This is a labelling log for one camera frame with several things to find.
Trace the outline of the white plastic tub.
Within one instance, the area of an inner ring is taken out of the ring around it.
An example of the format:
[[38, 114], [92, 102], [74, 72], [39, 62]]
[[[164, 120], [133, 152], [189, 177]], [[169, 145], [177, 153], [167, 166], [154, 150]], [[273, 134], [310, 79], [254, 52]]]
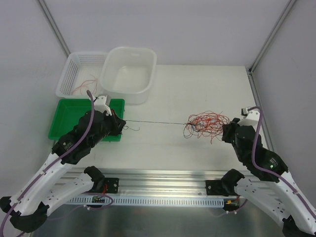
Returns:
[[149, 48], [116, 47], [107, 54], [99, 82], [111, 98], [140, 105], [149, 97], [156, 65], [157, 55]]

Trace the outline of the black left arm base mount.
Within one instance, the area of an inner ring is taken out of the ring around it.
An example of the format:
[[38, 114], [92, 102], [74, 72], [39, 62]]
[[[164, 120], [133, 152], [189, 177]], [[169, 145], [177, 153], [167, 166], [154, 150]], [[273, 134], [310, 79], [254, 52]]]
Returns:
[[101, 187], [96, 189], [100, 194], [117, 194], [119, 192], [119, 178], [105, 178]]

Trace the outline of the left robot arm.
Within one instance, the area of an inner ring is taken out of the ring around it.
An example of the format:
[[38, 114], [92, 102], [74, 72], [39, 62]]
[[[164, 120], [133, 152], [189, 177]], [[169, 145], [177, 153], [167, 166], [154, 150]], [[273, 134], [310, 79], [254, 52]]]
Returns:
[[126, 122], [115, 112], [88, 111], [71, 131], [60, 137], [34, 178], [16, 195], [2, 197], [5, 220], [22, 233], [38, 229], [58, 207], [81, 193], [104, 193], [106, 178], [95, 166], [59, 189], [55, 183], [107, 136], [121, 134]]

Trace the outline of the white perforated basket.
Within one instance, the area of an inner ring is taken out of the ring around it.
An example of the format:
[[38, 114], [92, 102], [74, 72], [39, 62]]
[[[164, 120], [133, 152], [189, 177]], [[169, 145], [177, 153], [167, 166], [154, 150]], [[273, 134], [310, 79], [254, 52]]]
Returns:
[[86, 91], [94, 96], [104, 92], [100, 75], [107, 57], [106, 52], [73, 52], [68, 56], [55, 94], [66, 99], [86, 99]]

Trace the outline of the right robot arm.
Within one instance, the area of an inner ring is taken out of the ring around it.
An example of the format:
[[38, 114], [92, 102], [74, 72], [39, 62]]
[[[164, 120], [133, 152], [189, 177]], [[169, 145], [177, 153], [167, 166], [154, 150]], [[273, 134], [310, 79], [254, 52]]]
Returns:
[[241, 126], [235, 118], [223, 125], [222, 140], [232, 145], [238, 160], [275, 194], [270, 196], [258, 183], [231, 169], [220, 180], [222, 195], [246, 198], [282, 227], [286, 237], [314, 237], [316, 209], [303, 199], [280, 156], [263, 147], [253, 126]]

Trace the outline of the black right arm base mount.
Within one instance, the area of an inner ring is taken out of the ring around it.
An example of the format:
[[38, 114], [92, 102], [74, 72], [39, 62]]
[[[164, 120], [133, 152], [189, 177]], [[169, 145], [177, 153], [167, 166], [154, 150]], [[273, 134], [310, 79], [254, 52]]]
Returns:
[[206, 180], [205, 188], [208, 196], [237, 196], [234, 186], [222, 180]]

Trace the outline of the left aluminium frame post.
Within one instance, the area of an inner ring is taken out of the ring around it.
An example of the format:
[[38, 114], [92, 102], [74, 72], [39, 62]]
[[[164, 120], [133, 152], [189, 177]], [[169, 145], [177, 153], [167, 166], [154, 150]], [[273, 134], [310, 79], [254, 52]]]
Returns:
[[53, 34], [55, 35], [63, 53], [66, 57], [68, 57], [71, 54], [71, 51], [69, 50], [69, 47], [53, 17], [53, 14], [51, 13], [47, 3], [45, 0], [36, 0], [40, 10], [42, 11], [47, 23], [49, 24]]

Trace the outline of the right aluminium frame post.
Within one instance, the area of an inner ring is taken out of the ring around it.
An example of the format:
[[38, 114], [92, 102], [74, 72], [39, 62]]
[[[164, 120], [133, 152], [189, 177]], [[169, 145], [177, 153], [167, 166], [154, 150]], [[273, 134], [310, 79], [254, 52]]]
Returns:
[[254, 62], [251, 64], [251, 66], [248, 69], [248, 72], [251, 76], [254, 74], [256, 68], [260, 64], [264, 55], [268, 52], [273, 40], [276, 38], [278, 32], [281, 30], [283, 24], [285, 23], [286, 19], [288, 18], [290, 12], [292, 11], [296, 3], [297, 3], [297, 0], [289, 0], [287, 4], [285, 5], [280, 16], [278, 17], [277, 21], [272, 27], [268, 37], [265, 39], [264, 44], [259, 50]]

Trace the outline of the aluminium frame post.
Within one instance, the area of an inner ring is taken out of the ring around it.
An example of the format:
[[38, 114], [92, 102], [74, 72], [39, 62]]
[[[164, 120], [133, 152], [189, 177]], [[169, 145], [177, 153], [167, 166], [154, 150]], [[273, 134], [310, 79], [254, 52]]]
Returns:
[[47, 3], [45, 0], [36, 0], [40, 10], [42, 11], [47, 23], [49, 24], [53, 34], [55, 35], [63, 53], [66, 57], [68, 57], [71, 54], [71, 51], [69, 50], [69, 47], [53, 17], [53, 14], [51, 13]]
[[248, 69], [248, 72], [251, 76], [254, 74], [256, 68], [260, 64], [264, 55], [268, 52], [273, 40], [276, 38], [278, 32], [281, 30], [283, 24], [285, 23], [286, 19], [288, 18], [290, 12], [292, 11], [296, 3], [297, 3], [297, 0], [289, 0], [287, 4], [285, 5], [280, 16], [278, 17], [277, 21], [272, 27], [268, 37], [265, 39], [264, 44], [259, 50], [254, 62], [251, 64], [251, 66]]

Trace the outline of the green plastic tray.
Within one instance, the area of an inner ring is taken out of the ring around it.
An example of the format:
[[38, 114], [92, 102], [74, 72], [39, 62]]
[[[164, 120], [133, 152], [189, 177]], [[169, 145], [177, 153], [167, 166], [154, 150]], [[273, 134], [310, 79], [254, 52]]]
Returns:
[[[110, 108], [116, 115], [123, 119], [125, 101], [123, 99], [111, 99]], [[89, 99], [60, 99], [56, 112], [48, 133], [50, 140], [59, 140], [59, 138], [68, 133], [78, 124], [79, 119], [91, 110]], [[121, 135], [107, 136], [103, 142], [119, 142]]]

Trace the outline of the aluminium extrusion rail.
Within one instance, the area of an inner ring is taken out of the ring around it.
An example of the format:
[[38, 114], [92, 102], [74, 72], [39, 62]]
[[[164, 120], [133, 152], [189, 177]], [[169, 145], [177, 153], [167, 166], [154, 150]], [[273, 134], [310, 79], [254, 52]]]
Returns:
[[206, 197], [206, 180], [221, 179], [226, 170], [176, 171], [107, 169], [107, 178], [119, 178], [118, 196], [134, 197]]

